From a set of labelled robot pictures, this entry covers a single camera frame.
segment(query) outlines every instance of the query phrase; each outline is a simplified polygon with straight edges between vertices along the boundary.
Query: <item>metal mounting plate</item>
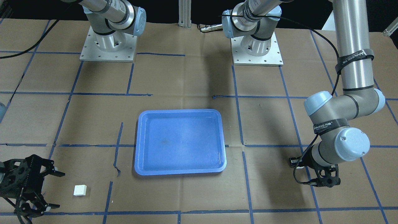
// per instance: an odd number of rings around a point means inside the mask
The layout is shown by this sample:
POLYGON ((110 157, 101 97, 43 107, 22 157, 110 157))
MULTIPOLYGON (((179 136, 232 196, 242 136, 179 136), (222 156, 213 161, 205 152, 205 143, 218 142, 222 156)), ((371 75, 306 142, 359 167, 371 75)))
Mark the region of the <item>metal mounting plate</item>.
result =
POLYGON ((279 50, 275 33, 272 34, 272 45, 268 54, 264 56, 252 56, 247 54, 240 46, 243 37, 231 38, 231 50, 234 65, 257 65, 257 66, 281 66, 283 65, 282 55, 279 50))
POLYGON ((82 54, 81 61, 110 61, 110 62, 134 62, 137 49, 137 36, 126 34, 127 42, 118 51, 106 52, 100 50, 96 45, 96 34, 90 27, 82 54))

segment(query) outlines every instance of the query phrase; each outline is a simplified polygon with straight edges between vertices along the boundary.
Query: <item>blue tray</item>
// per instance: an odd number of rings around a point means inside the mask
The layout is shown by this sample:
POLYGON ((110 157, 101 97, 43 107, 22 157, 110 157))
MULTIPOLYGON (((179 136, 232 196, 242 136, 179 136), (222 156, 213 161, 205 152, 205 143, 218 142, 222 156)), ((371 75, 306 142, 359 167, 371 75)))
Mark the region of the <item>blue tray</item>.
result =
POLYGON ((134 165, 138 174, 213 173, 225 167, 217 110, 148 110, 139 116, 134 165))

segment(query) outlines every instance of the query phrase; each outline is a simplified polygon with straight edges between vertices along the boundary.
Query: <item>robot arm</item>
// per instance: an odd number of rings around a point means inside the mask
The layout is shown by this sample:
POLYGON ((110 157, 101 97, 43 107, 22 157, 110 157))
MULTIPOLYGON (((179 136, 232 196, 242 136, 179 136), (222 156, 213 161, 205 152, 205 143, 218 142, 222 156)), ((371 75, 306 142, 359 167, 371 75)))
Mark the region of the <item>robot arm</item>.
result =
POLYGON ((79 3, 99 35, 114 31, 140 36, 146 23, 146 12, 133 6, 127 0, 61 0, 66 3, 79 3))
MULTIPOLYGON (((292 167, 297 164, 315 169, 317 178, 307 184, 317 187, 340 184, 338 164, 360 158, 369 151, 369 138, 361 130, 350 127, 348 120, 373 114, 385 104, 381 91, 373 87, 373 51, 369 44, 366 1, 330 1, 333 2, 338 51, 343 55, 336 66, 343 81, 343 95, 333 98, 322 91, 305 101, 314 133, 321 136, 322 141, 312 146, 301 159, 290 158, 292 167), (321 171, 325 171, 325 175, 320 175, 321 171)), ((241 45, 247 44, 248 54, 265 55, 271 47, 267 40, 277 20, 256 16, 280 16, 279 4, 282 2, 291 0, 246 0, 233 10, 225 11, 224 15, 241 16, 222 18, 226 37, 244 36, 241 45), (261 44, 264 45, 262 48, 254 47, 261 44)))
MULTIPOLYGON (((338 58, 336 65, 343 80, 343 95, 332 98, 324 91, 305 101, 314 132, 322 141, 308 151, 300 164, 316 171, 331 171, 329 174, 338 163, 353 161, 369 151, 369 138, 361 130, 350 127, 348 120, 373 114, 385 104, 382 92, 373 87, 373 51, 369 44, 366 1, 332 2, 338 50, 344 55, 338 58)), ((332 187, 339 183, 338 176, 318 176, 315 186, 332 187)))
POLYGON ((258 16, 281 16, 279 4, 293 0, 246 0, 226 10, 223 15, 241 17, 222 17, 224 34, 228 38, 244 36, 242 49, 252 56, 264 56, 271 48, 271 37, 279 21, 278 18, 259 18, 258 16))

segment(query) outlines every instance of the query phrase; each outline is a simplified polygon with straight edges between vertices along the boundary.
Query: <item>white block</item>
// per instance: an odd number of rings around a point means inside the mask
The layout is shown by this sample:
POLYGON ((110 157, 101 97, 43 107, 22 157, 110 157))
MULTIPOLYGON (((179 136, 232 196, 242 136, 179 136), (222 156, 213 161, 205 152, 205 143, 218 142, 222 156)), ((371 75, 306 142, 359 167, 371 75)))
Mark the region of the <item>white block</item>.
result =
POLYGON ((73 191, 74 196, 85 196, 87 186, 86 185, 75 185, 75 190, 73 191))

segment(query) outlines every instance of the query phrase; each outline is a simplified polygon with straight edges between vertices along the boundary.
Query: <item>black cable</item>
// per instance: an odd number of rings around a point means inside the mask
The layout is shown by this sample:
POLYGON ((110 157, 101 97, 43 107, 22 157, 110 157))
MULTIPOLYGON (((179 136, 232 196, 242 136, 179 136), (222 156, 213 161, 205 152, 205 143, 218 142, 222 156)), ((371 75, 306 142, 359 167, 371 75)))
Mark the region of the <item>black cable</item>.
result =
MULTIPOLYGON (((63 14, 65 14, 65 13, 69 10, 69 8, 70 8, 71 6, 72 6, 72 5, 69 5, 69 6, 65 9, 65 11, 63 12, 63 14)), ((38 45, 41 43, 41 41, 47 36, 47 34, 49 34, 49 32, 52 30, 52 28, 53 28, 59 21, 60 21, 60 20, 56 20, 56 21, 48 28, 48 30, 41 36, 41 38, 40 38, 33 46, 31 46, 30 48, 24 50, 23 52, 19 52, 19 53, 17 53, 17 54, 13 54, 13 55, 8 55, 8 56, 0 57, 0 59, 6 59, 6 58, 11 58, 11 57, 16 57, 16 56, 20 56, 20 55, 23 55, 23 54, 25 54, 25 53, 28 53, 30 50, 32 50, 33 48, 35 48, 36 46, 38 46, 38 45)))
POLYGON ((295 165, 295 167, 294 167, 294 169, 293 169, 293 177, 295 178, 296 182, 299 183, 299 184, 304 184, 304 185, 310 184, 309 182, 301 182, 301 181, 299 181, 299 180, 297 179, 297 177, 296 177, 296 170, 297 170, 297 167, 298 167, 298 165, 299 165, 299 162, 301 162, 302 158, 303 158, 304 155, 307 153, 307 151, 311 148, 311 146, 314 144, 314 142, 316 141, 316 139, 318 138, 318 136, 319 136, 319 135, 316 134, 315 138, 312 140, 312 142, 308 145, 308 147, 307 147, 307 148, 304 150, 304 152, 301 154, 299 160, 297 161, 297 163, 296 163, 296 165, 295 165))

